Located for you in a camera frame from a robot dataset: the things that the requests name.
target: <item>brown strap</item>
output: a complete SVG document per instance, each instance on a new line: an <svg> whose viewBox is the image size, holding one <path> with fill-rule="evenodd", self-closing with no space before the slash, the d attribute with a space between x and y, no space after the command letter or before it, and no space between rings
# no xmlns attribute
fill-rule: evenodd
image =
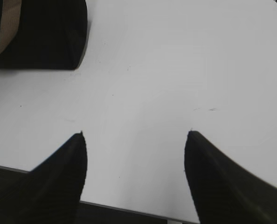
<svg viewBox="0 0 277 224"><path fill-rule="evenodd" d="M22 0L3 0L3 12L0 22L0 53L15 37L21 16Z"/></svg>

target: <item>white tabletop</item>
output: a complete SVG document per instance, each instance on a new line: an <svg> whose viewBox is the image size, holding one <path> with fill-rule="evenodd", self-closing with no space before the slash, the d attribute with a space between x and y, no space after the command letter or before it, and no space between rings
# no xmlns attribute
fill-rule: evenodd
<svg viewBox="0 0 277 224"><path fill-rule="evenodd" d="M194 129L277 186L273 0L88 3L78 70L0 70L0 165L31 170L83 130L83 201L198 222L183 172Z"/></svg>

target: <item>white table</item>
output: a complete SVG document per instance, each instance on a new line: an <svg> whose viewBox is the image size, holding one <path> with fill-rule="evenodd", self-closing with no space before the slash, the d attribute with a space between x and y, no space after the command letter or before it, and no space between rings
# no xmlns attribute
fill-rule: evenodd
<svg viewBox="0 0 277 224"><path fill-rule="evenodd" d="M277 186L273 0L88 3L78 70L0 70L0 165L31 170L83 130L83 201L198 222L183 172L194 129Z"/></svg>

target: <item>bag strap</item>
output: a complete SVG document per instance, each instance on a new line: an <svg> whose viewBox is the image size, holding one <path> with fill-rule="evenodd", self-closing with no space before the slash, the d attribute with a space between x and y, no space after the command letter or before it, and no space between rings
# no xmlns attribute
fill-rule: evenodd
<svg viewBox="0 0 277 224"><path fill-rule="evenodd" d="M0 22L0 53L5 50L17 34L21 16L21 1L3 0Z"/></svg>

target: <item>black bag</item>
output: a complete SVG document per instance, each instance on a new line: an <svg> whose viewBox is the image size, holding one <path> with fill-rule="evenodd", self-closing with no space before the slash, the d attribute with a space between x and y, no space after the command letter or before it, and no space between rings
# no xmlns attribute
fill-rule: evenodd
<svg viewBox="0 0 277 224"><path fill-rule="evenodd" d="M85 0L0 0L0 69L76 69L87 25Z"/></svg>

